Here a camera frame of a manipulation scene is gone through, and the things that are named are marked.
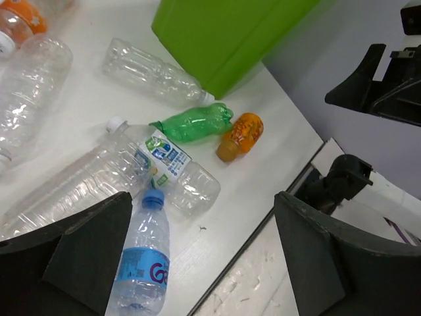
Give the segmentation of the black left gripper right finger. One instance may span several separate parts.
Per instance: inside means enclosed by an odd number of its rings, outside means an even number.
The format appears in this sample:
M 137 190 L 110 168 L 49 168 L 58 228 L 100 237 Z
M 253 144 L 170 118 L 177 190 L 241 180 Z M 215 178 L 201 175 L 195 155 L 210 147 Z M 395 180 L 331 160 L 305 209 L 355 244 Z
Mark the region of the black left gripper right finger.
M 290 195 L 274 214 L 300 315 L 419 315 L 420 247 L 365 232 Z

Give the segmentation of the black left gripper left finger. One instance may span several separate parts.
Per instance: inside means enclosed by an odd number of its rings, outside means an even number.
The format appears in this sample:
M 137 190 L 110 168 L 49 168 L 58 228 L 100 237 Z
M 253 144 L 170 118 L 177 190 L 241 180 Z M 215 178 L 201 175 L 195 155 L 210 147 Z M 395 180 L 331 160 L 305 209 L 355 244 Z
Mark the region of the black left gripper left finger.
M 130 218 L 119 192 L 1 242 L 2 315 L 104 315 Z

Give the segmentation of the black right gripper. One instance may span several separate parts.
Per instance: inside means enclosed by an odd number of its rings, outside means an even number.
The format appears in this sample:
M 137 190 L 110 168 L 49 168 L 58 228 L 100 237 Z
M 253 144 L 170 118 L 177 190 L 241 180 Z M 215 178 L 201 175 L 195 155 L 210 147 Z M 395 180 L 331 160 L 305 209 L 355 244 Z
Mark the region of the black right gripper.
M 420 126 L 420 2 L 409 1 L 399 17 L 401 46 L 372 44 L 356 70 L 326 94 L 327 104 Z

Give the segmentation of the clear bottle blue cap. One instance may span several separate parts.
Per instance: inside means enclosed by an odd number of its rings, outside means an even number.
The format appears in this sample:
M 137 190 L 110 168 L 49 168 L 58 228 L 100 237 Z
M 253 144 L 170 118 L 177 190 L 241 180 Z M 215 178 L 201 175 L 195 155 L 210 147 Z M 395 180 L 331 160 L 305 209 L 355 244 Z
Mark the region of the clear bottle blue cap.
M 158 315 L 170 270 L 170 230 L 164 194 L 147 190 L 134 207 L 109 300 L 115 315 Z

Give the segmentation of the small orange plastic bottle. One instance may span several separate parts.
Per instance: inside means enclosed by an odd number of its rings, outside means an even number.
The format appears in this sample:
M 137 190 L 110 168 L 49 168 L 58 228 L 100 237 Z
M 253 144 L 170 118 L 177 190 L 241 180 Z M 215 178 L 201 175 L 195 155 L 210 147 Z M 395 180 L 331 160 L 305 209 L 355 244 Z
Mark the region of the small orange plastic bottle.
M 232 129 L 222 137 L 216 154 L 225 163 L 231 163 L 248 153 L 264 131 L 261 118 L 254 113 L 243 113 Z

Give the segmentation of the crushed green plastic bottle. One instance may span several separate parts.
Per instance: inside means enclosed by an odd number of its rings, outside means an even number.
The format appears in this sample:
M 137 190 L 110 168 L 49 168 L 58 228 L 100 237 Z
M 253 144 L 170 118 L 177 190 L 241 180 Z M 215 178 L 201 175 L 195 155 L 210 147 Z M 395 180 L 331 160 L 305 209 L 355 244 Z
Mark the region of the crushed green plastic bottle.
M 228 132 L 232 128 L 233 116 L 234 112 L 224 103 L 213 103 L 151 122 L 149 126 L 160 130 L 172 142 L 188 143 Z

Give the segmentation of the clear bottle green-blue label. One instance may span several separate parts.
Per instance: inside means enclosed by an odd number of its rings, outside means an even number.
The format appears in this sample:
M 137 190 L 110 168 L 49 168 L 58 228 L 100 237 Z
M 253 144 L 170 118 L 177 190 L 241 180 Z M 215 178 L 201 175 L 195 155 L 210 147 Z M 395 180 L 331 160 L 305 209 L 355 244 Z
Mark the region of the clear bottle green-blue label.
M 220 183 L 159 129 L 114 117 L 106 131 L 134 143 L 134 158 L 151 171 L 151 186 L 163 191 L 166 201 L 184 215 L 203 213 L 214 205 Z

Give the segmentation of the clear bottle without label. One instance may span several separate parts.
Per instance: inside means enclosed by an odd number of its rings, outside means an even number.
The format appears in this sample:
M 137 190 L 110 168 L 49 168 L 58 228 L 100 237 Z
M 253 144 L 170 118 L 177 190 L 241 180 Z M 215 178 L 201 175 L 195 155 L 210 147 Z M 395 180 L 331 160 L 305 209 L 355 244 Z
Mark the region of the clear bottle without label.
M 107 49 L 102 72 L 132 90 L 177 108 L 213 104 L 215 97 L 184 69 L 174 66 L 120 38 Z

